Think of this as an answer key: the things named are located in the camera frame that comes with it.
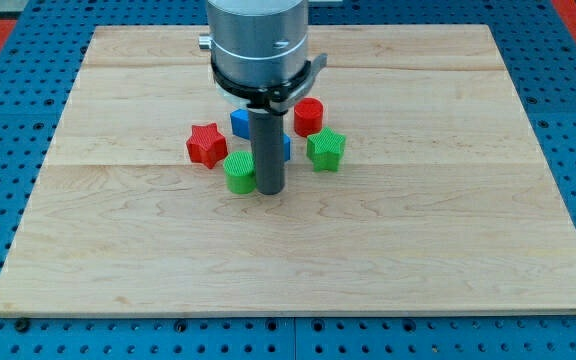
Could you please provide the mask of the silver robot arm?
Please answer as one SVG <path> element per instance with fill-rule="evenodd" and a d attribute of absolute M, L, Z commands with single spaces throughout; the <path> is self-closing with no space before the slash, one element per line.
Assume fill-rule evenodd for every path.
<path fill-rule="evenodd" d="M 207 0 L 214 81 L 238 107 L 284 101 L 309 77 L 306 0 Z"/>

